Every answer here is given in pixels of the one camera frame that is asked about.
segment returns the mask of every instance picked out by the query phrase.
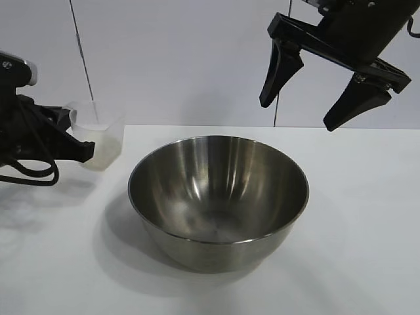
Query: plastic cup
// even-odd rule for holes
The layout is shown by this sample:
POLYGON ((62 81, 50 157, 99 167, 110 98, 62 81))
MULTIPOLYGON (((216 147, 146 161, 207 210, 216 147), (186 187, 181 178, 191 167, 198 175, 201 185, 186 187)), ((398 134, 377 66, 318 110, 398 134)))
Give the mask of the plastic cup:
POLYGON ((82 166, 93 171, 107 169, 122 151, 125 110, 102 101, 71 102, 64 108, 70 111, 73 136, 95 143, 93 157, 82 166))

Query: white wall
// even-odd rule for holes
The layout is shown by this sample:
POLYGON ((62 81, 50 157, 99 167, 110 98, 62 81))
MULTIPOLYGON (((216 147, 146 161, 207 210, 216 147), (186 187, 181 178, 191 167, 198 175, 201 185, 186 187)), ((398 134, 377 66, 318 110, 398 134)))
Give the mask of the white wall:
MULTIPOLYGON (((317 10, 303 1, 293 2, 292 17, 317 24, 317 10)), ((420 32, 420 11, 414 16, 414 30, 420 32)), ((380 108, 359 115, 346 127, 420 128, 420 39, 410 37, 404 28, 380 56, 405 71, 413 81, 401 93, 391 92, 392 100, 380 108)), ((302 53, 304 68, 283 88, 277 126, 324 126, 327 111, 341 96, 352 72, 322 58, 302 53)))
POLYGON ((37 104, 89 98, 68 0, 1 0, 0 50, 37 65, 38 83, 19 90, 37 104))
POLYGON ((259 106, 279 0, 73 0, 96 99, 128 123, 272 126, 259 106))
MULTIPOLYGON (((96 99, 127 105, 128 123, 271 126, 274 104, 258 96, 271 42, 266 28, 286 0, 73 0, 96 99)), ((316 9, 294 0, 292 16, 316 9)), ((420 32, 420 12, 415 31, 420 32)), ((38 104, 89 99, 68 0, 3 0, 0 49, 38 65, 21 90, 38 104)), ((420 40, 403 30, 382 57, 413 82, 388 105, 348 127, 420 128, 420 40)), ((305 67, 281 93, 277 126, 319 126, 351 73, 303 52, 305 67)))

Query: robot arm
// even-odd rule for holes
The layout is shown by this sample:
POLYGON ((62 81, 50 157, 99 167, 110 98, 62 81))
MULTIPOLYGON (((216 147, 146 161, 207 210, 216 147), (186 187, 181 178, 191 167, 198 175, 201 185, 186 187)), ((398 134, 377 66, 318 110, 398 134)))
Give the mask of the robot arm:
POLYGON ((93 157, 94 142, 80 142, 66 132, 70 127, 68 110, 38 106, 31 98, 16 95, 17 87, 34 85, 36 81, 34 64, 0 51, 0 166, 9 165, 35 178, 0 175, 0 181, 52 186, 59 176, 55 160, 85 162, 93 157), (33 170, 19 162, 29 159, 50 167, 33 170), (52 180, 37 180, 49 175, 54 175, 52 180))
POLYGON ((324 118, 333 131, 370 109, 385 105, 401 93, 411 79, 378 58, 383 49, 408 22, 420 0, 304 0, 318 8, 322 21, 313 26, 277 13, 268 27, 272 56, 260 95, 261 106, 271 105, 280 89, 297 73, 303 62, 301 49, 354 72, 350 83, 324 118))

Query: stainless steel bowl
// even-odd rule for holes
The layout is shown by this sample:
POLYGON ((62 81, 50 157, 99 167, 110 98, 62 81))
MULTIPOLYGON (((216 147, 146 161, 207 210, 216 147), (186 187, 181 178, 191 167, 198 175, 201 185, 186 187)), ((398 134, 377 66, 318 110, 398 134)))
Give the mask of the stainless steel bowl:
POLYGON ((308 195, 292 159, 232 136, 168 144, 146 156, 129 180, 131 203, 151 237, 200 272, 259 264, 289 234, 308 195))

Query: white table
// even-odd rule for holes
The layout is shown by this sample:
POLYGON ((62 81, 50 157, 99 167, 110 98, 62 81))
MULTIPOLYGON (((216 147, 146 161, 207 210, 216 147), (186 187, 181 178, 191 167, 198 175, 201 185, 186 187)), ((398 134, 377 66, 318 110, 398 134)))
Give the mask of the white table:
POLYGON ((0 314, 417 314, 420 131, 127 126, 104 173, 62 162, 52 188, 0 185, 0 314), (257 269, 174 268, 127 199, 138 161, 197 135, 236 135, 293 158, 310 201, 257 269))

